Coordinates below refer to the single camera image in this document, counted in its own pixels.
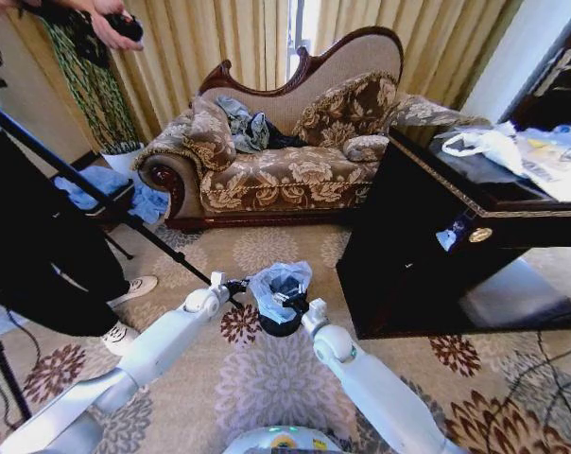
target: white wall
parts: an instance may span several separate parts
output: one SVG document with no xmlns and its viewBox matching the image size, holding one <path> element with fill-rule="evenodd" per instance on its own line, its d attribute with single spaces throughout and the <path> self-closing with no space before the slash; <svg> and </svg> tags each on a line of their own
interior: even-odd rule
<svg viewBox="0 0 571 454">
<path fill-rule="evenodd" d="M 9 85 L 0 89 L 0 107 L 68 163 L 91 150 L 88 139 L 6 17 L 0 17 L 0 49 L 4 57 L 0 78 Z M 24 152 L 44 174 L 56 173 L 30 151 Z"/>
<path fill-rule="evenodd" d="M 462 112 L 500 119 L 571 20 L 571 0 L 524 0 Z"/>
</svg>

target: carved wooden backrest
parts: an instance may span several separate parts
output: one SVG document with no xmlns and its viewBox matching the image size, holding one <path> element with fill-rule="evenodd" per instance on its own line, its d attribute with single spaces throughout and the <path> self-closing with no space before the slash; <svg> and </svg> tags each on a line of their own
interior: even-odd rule
<svg viewBox="0 0 571 454">
<path fill-rule="evenodd" d="M 300 63 L 282 87 L 259 91 L 246 87 L 229 74 L 231 62 L 217 66 L 199 87 L 208 99 L 231 96 L 252 112 L 263 111 L 277 128 L 290 134 L 304 107 L 327 89 L 359 74 L 388 71 L 397 80 L 403 70 L 403 47 L 397 35 L 381 26 L 367 26 L 349 33 L 323 54 L 312 57 L 298 49 Z"/>
</svg>

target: wooden sofa base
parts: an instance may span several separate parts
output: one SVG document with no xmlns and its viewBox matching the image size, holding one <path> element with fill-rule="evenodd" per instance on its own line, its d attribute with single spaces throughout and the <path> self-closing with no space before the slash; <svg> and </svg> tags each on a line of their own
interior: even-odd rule
<svg viewBox="0 0 571 454">
<path fill-rule="evenodd" d="M 184 232 L 192 230 L 216 229 L 224 227 L 260 227 L 277 225 L 305 224 L 351 224 L 355 210 L 334 210 L 325 213 L 274 213 L 254 215 L 233 215 L 208 218 L 176 218 L 166 219 L 165 225 L 170 229 Z"/>
</svg>

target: green patterned fabric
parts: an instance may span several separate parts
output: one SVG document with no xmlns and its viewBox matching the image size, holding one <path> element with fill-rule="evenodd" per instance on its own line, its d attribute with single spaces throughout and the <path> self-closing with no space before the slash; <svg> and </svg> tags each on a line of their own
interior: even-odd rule
<svg viewBox="0 0 571 454">
<path fill-rule="evenodd" d="M 81 58 L 69 26 L 50 24 L 42 19 L 54 46 L 59 66 L 79 108 L 105 154 L 121 154 L 139 148 L 140 140 L 130 119 L 129 109 L 117 81 L 108 68 Z M 97 46 L 104 46 L 96 37 Z"/>
</svg>

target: sofa cushion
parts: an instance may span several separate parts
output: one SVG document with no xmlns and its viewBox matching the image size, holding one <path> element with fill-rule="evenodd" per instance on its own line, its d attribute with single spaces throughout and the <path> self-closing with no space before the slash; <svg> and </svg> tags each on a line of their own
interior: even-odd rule
<svg viewBox="0 0 571 454">
<path fill-rule="evenodd" d="M 389 144 L 384 135 L 360 135 L 347 140 L 342 146 L 342 154 L 354 163 L 380 161 Z"/>
<path fill-rule="evenodd" d="M 235 160 L 235 145 L 227 115 L 200 96 L 193 99 L 191 131 L 184 138 L 184 143 L 212 170 L 224 170 Z"/>
<path fill-rule="evenodd" d="M 309 145 L 340 147 L 383 131 L 396 90 L 396 80 L 384 71 L 345 80 L 306 106 L 292 133 Z"/>
<path fill-rule="evenodd" d="M 352 207 L 366 198 L 379 163 L 352 163 L 335 148 L 266 149 L 238 154 L 200 185 L 209 211 L 293 211 Z"/>
</svg>

